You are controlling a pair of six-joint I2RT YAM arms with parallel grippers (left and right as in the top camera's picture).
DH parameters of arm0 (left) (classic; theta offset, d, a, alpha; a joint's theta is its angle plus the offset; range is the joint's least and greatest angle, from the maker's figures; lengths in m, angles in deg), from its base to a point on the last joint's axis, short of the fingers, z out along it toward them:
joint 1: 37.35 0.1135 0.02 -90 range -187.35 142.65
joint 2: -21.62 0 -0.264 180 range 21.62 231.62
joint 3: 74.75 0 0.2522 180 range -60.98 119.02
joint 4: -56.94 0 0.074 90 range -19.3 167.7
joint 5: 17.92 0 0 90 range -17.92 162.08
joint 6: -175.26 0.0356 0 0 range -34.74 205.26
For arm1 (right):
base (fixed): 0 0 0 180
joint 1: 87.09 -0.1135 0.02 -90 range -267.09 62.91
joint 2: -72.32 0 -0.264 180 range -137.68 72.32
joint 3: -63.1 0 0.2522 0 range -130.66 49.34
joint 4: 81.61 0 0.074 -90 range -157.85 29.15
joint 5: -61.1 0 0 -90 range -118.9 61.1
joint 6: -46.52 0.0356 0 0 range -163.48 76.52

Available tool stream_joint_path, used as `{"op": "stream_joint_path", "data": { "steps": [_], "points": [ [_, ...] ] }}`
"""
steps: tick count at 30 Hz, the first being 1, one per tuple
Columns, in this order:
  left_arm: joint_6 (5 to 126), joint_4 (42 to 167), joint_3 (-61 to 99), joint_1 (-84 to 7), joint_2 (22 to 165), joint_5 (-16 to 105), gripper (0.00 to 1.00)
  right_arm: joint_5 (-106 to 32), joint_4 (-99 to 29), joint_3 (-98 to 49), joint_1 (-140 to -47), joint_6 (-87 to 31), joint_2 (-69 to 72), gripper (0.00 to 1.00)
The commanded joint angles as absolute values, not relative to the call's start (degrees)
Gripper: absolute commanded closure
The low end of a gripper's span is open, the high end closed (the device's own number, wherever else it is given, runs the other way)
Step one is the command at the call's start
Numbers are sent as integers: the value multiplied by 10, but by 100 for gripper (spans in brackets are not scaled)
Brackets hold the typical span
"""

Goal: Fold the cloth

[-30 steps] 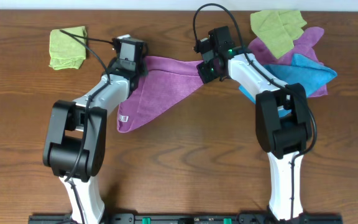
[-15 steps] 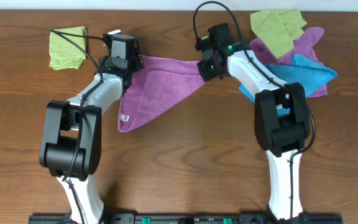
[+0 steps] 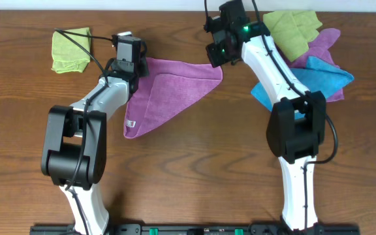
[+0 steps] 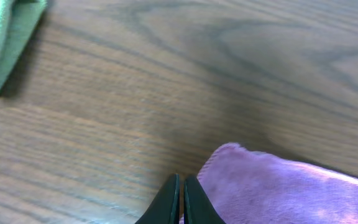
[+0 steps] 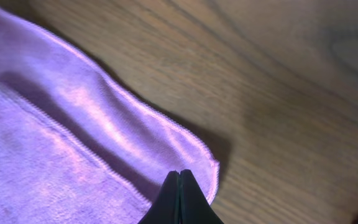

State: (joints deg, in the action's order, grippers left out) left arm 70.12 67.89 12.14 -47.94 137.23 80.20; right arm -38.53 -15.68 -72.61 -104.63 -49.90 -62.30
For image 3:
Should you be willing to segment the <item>purple cloth with label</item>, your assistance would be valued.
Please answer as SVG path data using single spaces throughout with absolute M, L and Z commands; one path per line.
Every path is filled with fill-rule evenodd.
M 209 94 L 223 80 L 220 67 L 147 58 L 149 75 L 127 103 L 125 138 L 146 134 Z

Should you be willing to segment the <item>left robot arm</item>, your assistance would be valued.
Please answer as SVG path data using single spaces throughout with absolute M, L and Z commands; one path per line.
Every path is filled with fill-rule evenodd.
M 74 224 L 40 225 L 31 234 L 107 234 L 109 213 L 99 182 L 106 166 L 107 121 L 127 104 L 147 76 L 147 46 L 130 31 L 109 39 L 117 55 L 101 67 L 98 84 L 69 106 L 53 106 L 42 151 L 41 171 L 69 201 Z

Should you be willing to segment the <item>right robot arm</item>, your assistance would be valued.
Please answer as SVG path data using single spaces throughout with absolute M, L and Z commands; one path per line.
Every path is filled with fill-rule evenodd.
M 292 234 L 319 234 L 313 202 L 313 171 L 324 140 L 326 99 L 301 83 L 277 51 L 269 29 L 251 21 L 241 1 L 227 1 L 219 15 L 206 16 L 206 47 L 213 67 L 243 61 L 257 76 L 270 100 L 266 139 L 279 159 L 284 190 L 281 218 Z

